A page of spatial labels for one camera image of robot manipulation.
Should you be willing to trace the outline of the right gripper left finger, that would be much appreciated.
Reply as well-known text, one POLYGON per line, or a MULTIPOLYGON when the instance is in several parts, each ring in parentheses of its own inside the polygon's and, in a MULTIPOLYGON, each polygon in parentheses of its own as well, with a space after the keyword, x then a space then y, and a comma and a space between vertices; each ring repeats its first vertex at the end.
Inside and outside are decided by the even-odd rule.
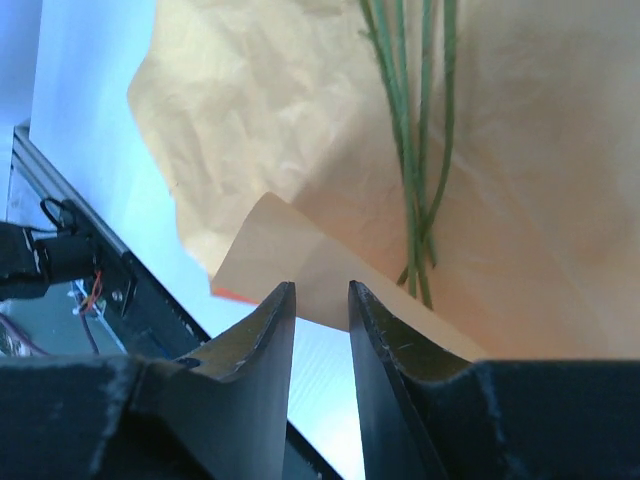
POLYGON ((147 363, 130 411, 159 423, 212 479, 281 478, 295 317, 295 285, 282 282, 178 361, 147 363))

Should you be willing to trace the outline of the orange wrapping paper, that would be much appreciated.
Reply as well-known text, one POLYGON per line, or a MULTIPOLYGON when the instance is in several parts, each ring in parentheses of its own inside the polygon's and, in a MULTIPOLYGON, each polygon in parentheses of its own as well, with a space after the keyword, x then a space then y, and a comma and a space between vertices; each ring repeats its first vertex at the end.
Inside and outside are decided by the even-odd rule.
MULTIPOLYGON (((160 1, 128 92, 214 293, 298 288, 346 329, 366 284, 474 360, 639 354, 639 5, 456 1, 452 165, 427 267, 407 228, 391 116, 361 1, 160 1)), ((435 12, 427 194, 444 150, 435 12)))

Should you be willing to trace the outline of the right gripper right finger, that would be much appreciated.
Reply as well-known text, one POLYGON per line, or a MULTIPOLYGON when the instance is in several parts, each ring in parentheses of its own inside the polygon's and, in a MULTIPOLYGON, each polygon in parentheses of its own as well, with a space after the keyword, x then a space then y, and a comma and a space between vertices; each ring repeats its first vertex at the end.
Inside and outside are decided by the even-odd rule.
POLYGON ((492 361, 469 362, 396 317, 362 282, 349 333, 369 479, 497 479, 492 361))

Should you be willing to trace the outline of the artificial flower bunch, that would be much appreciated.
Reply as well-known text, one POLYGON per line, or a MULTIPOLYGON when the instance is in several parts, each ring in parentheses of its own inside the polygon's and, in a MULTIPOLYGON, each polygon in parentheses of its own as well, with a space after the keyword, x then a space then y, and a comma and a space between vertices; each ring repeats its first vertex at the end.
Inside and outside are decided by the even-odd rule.
POLYGON ((395 1, 389 8, 383 1, 361 1, 359 6, 366 25, 362 35, 372 44, 387 97, 403 185, 407 254, 406 266, 396 284, 405 286, 413 298, 431 309, 433 300, 427 267, 434 267, 438 262, 433 227, 448 183, 455 135, 458 3, 442 3, 444 150, 432 198, 427 194, 427 170, 436 23, 434 3, 418 3, 420 84, 416 96, 411 93, 409 81, 407 3, 395 1))

